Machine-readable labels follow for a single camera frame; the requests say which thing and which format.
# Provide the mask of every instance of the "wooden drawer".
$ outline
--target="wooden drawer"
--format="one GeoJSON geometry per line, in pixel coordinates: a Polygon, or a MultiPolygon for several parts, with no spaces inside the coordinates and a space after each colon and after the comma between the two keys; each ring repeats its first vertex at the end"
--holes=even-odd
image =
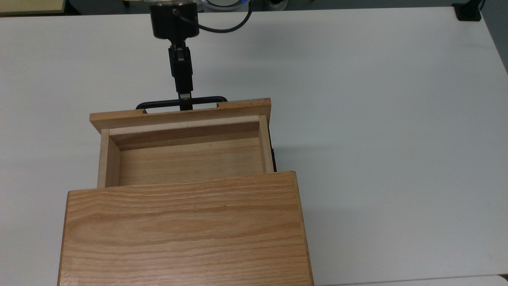
{"type": "Polygon", "coordinates": [[[98,188],[69,192],[58,285],[312,286],[296,174],[274,173],[270,109],[91,114],[98,188]]]}
{"type": "Polygon", "coordinates": [[[294,172],[69,192],[59,285],[312,285],[294,172]]]}
{"type": "Polygon", "coordinates": [[[95,113],[98,188],[273,172],[269,99],[148,114],[95,113]]]}

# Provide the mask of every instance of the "wooden cabinet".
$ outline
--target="wooden cabinet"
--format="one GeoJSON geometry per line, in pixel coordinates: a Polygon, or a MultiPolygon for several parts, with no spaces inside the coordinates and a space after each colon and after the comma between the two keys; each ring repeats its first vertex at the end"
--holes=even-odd
{"type": "Polygon", "coordinates": [[[59,285],[313,285],[296,174],[273,172],[270,107],[91,114],[98,188],[69,192],[59,285]]]}

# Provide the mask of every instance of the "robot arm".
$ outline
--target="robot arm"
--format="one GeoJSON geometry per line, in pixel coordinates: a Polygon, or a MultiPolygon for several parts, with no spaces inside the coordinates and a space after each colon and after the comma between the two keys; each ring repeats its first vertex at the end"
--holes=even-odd
{"type": "Polygon", "coordinates": [[[185,45],[187,38],[199,34],[199,29],[214,33],[229,33],[242,27],[252,14],[252,0],[246,18],[237,26],[219,30],[198,23],[198,7],[192,0],[153,2],[150,6],[153,35],[159,39],[171,41],[169,62],[171,75],[175,78],[178,100],[144,102],[136,109],[179,105],[180,110],[190,110],[193,104],[227,101],[224,97],[192,98],[192,61],[190,50],[185,45]]]}

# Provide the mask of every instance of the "wood grain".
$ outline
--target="wood grain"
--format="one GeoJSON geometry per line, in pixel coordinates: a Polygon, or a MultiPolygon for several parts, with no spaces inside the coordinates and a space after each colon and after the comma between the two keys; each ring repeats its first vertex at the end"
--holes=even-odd
{"type": "Polygon", "coordinates": [[[109,129],[103,129],[101,132],[97,188],[114,187],[120,184],[121,153],[109,136],[109,131],[109,129]]]}
{"type": "Polygon", "coordinates": [[[263,98],[220,102],[217,108],[176,112],[147,113],[144,109],[101,112],[91,113],[90,122],[99,133],[102,129],[251,115],[266,115],[270,123],[271,106],[270,99],[263,98]]]}
{"type": "Polygon", "coordinates": [[[261,162],[265,173],[273,172],[272,145],[270,144],[270,134],[268,132],[268,123],[264,115],[259,116],[259,146],[261,153],[261,162]]]}
{"type": "Polygon", "coordinates": [[[294,172],[71,191],[60,286],[313,285],[294,172]]]}
{"type": "Polygon", "coordinates": [[[258,137],[121,152],[120,186],[263,173],[258,137]]]}
{"type": "Polygon", "coordinates": [[[110,129],[109,136],[120,150],[139,149],[174,145],[181,139],[195,138],[193,142],[200,143],[200,138],[224,135],[224,140],[231,138],[234,133],[252,133],[259,130],[259,116],[243,116],[233,118],[219,118],[189,122],[164,123],[144,126],[131,126],[110,129]]]}

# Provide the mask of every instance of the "table surface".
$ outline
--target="table surface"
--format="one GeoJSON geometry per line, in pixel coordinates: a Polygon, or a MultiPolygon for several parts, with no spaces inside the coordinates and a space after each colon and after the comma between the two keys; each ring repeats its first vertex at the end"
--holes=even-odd
{"type": "Polygon", "coordinates": [[[496,275],[496,276],[423,279],[412,281],[356,284],[356,286],[478,286],[478,285],[507,286],[508,282],[504,278],[496,275]]]}
{"type": "MultiPolygon", "coordinates": [[[[508,76],[483,21],[453,8],[257,12],[187,43],[194,96],[272,98],[316,285],[508,272],[508,76]]],[[[0,19],[5,285],[55,284],[67,191],[97,180],[88,114],[176,98],[168,46],[148,15],[0,19]]]]}

